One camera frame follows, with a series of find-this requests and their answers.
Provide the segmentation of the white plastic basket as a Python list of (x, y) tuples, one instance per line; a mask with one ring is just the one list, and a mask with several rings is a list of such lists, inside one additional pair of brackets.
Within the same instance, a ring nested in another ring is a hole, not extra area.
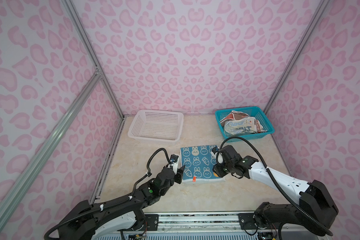
[(181, 138), (184, 114), (171, 111), (140, 110), (135, 115), (128, 137), (140, 142), (175, 144)]

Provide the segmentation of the aluminium frame diagonal bar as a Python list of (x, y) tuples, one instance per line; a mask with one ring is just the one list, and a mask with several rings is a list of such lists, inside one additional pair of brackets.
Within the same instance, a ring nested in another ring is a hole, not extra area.
[(101, 79), (101, 73), (95, 73), (86, 84), (82, 92), (73, 101), (64, 116), (58, 122), (49, 137), (45, 140), (38, 152), (31, 159), (25, 170), (15, 181), (5, 198), (0, 202), (0, 233), (12, 217), (31, 185), (52, 156), (63, 136), (77, 117), (94, 88)]

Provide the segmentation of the blue bunny pattern towel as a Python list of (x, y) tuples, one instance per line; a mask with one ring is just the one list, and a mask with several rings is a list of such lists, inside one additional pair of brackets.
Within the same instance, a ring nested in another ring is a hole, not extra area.
[(213, 172), (217, 163), (212, 149), (217, 145), (203, 145), (180, 148), (181, 166), (185, 166), (183, 184), (203, 184), (224, 182)]

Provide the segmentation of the striped rabbit letter towel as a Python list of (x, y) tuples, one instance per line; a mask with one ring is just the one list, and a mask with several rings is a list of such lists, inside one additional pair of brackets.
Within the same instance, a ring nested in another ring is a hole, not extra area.
[(248, 135), (264, 133), (264, 127), (255, 117), (247, 117), (238, 121), (227, 122), (224, 131), (229, 135)]

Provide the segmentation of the left aluminium corner post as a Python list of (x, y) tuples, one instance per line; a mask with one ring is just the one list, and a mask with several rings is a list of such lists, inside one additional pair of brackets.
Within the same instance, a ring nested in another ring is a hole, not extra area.
[(117, 98), (111, 88), (111, 84), (109, 83), (109, 80), (103, 70), (103, 67), (100, 64), (99, 58), (96, 55), (95, 49), (90, 41), (90, 38), (84, 28), (84, 24), (82, 23), (80, 16), (77, 12), (77, 9), (74, 5), (74, 2), (71, 0), (62, 0), (61, 1), (63, 6), (66, 9), (67, 14), (69, 15), (74, 28), (76, 29), (82, 43), (83, 46), (96, 70), (96, 73), (98, 73), (100, 75), (100, 79), (101, 82), (103, 84), (103, 86), (106, 89), (106, 93), (108, 94), (108, 96), (111, 99), (111, 103), (113, 104), (114, 108), (116, 109), (118, 116), (123, 120), (124, 119), (124, 115), (122, 113), (121, 107), (117, 102)]

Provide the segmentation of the aluminium corner post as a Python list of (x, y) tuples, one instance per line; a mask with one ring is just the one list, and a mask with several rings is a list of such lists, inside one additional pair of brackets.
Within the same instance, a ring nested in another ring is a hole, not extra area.
[(298, 41), (297, 47), (291, 55), (288, 64), (286, 65), (285, 70), (283, 71), (274, 91), (271, 94), (271, 97), (264, 109), (264, 113), (269, 115), (271, 112), (271, 108), (277, 100), (279, 93), (282, 91), (284, 84), (287, 82), (293, 68), (298, 62), (300, 56), (303, 54), (306, 46), (308, 45), (311, 37), (315, 33), (316, 29), (319, 27), (322, 19), (326, 16), (327, 12), (331, 8), (333, 1), (330, 0), (321, 0), (316, 8), (309, 24), (307, 25), (305, 31), (303, 32), (300, 40)]
[(74, 28), (76, 29), (82, 43), (83, 46), (96, 70), (96, 73), (98, 73), (100, 75), (100, 79), (101, 82), (103, 84), (103, 86), (106, 89), (106, 93), (108, 94), (108, 96), (111, 99), (111, 103), (113, 104), (114, 108), (116, 109), (118, 116), (123, 120), (124, 119), (124, 115), (122, 113), (121, 107), (117, 102), (117, 98), (111, 88), (111, 84), (109, 83), (109, 80), (103, 70), (103, 67), (100, 64), (99, 58), (96, 55), (95, 49), (90, 41), (90, 38), (84, 28), (84, 24), (82, 23), (80, 16), (77, 12), (77, 9), (74, 5), (74, 2), (71, 0), (62, 0), (61, 1), (63, 6), (66, 9), (67, 14), (69, 15)]

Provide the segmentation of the right aluminium corner post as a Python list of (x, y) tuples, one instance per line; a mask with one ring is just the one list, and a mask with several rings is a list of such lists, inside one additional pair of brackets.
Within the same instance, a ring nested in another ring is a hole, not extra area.
[(287, 82), (293, 68), (298, 62), (300, 56), (303, 54), (306, 46), (308, 45), (311, 37), (315, 33), (316, 29), (319, 27), (322, 19), (326, 16), (327, 12), (331, 8), (333, 1), (330, 0), (321, 0), (316, 8), (309, 24), (307, 25), (305, 31), (303, 32), (300, 40), (298, 41), (297, 47), (291, 55), (288, 64), (286, 65), (285, 70), (283, 71), (274, 91), (271, 94), (271, 97), (264, 109), (264, 113), (269, 115), (271, 112), (271, 108), (277, 100), (279, 93), (282, 91), (284, 84)]

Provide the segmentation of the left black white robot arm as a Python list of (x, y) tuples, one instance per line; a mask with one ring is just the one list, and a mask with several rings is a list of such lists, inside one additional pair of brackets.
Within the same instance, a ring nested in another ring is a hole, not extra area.
[(58, 232), (57, 240), (94, 240), (112, 231), (139, 230), (146, 222), (143, 209), (155, 204), (174, 183), (181, 184), (185, 167), (175, 173), (163, 168), (154, 178), (139, 186), (134, 193), (108, 202), (90, 205), (78, 203), (56, 226), (45, 233), (45, 240), (53, 240), (51, 234)]

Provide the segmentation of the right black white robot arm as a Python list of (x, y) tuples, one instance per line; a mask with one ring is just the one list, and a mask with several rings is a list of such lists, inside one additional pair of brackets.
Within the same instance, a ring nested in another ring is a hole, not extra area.
[(213, 172), (218, 177), (232, 175), (263, 183), (279, 191), (288, 201), (287, 204), (263, 202), (253, 215), (252, 222), (257, 228), (278, 224), (282, 229), (285, 224), (293, 224), (317, 236), (333, 236), (330, 228), (339, 209), (322, 182), (307, 182), (276, 171), (266, 164), (258, 150), (255, 150), (255, 158), (242, 157), (231, 145), (214, 147), (211, 153), (216, 158)]

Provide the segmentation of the teal plastic basket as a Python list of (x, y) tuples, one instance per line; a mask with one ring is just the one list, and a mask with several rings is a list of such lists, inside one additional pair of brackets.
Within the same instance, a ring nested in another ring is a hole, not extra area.
[(258, 107), (218, 110), (215, 117), (224, 139), (236, 136), (255, 140), (275, 132), (270, 120)]

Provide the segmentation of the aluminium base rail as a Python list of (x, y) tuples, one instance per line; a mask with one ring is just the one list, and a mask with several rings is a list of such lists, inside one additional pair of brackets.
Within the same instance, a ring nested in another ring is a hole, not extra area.
[(94, 240), (318, 240), (302, 226), (278, 224), (257, 228), (252, 212), (147, 213), (136, 231), (119, 231), (111, 224), (97, 230)]

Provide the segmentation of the red brown towel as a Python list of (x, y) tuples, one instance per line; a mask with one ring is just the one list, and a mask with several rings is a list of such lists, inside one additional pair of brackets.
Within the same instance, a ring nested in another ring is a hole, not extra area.
[(227, 116), (220, 120), (220, 124), (222, 127), (224, 127), (227, 122), (238, 121), (247, 117), (249, 117), (249, 115), (246, 113), (232, 110)]

